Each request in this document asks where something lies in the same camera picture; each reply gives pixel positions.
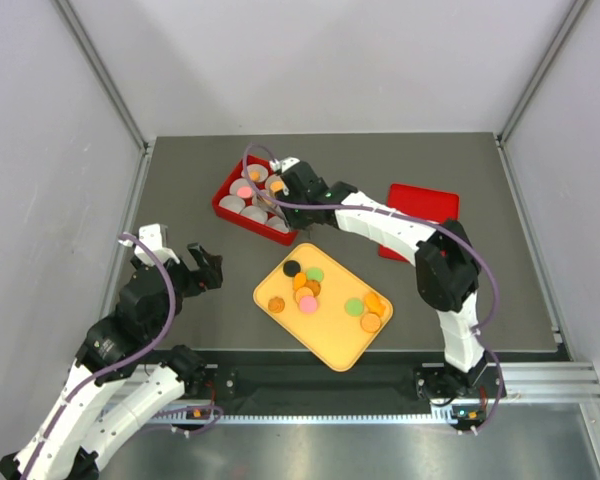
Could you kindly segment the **metal tongs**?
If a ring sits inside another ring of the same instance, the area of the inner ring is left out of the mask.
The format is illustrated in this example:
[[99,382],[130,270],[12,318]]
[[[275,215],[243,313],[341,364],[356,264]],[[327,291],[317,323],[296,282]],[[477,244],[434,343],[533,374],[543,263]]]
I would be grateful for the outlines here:
[[269,200],[263,191],[258,193],[256,203],[261,209],[265,210],[269,214],[275,215],[281,218],[283,221],[286,220],[282,208],[272,200]]

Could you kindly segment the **pink sandwich cookie top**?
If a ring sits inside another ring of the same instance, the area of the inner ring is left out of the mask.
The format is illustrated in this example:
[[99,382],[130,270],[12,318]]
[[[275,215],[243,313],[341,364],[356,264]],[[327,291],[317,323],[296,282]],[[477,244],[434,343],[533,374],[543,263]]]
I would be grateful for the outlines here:
[[242,186],[236,191],[236,194],[240,198],[246,199],[253,195],[253,190],[249,186]]

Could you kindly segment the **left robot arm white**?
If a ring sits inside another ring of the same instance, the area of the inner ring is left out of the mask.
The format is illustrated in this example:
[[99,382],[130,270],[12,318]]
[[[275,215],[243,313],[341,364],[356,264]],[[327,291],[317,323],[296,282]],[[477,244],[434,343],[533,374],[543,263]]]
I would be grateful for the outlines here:
[[0,460],[4,478],[96,479],[164,407],[207,387],[204,360],[177,345],[139,387],[110,411],[104,409],[164,338],[184,299],[221,287],[221,257],[196,243],[187,249],[194,270],[161,243],[136,249],[131,278],[112,312],[87,331],[47,418],[25,447]]

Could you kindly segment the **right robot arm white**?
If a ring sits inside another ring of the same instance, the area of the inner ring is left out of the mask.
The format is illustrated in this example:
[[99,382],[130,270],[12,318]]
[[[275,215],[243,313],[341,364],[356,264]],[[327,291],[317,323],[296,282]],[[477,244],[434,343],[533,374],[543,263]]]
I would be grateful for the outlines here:
[[328,185],[305,161],[272,160],[283,187],[274,195],[287,224],[329,225],[364,237],[405,258],[416,271],[417,291],[435,310],[444,339],[444,370],[420,382],[427,399],[451,402],[484,380],[486,349],[479,338],[479,276],[494,276],[457,220],[435,223],[385,206],[345,182]]

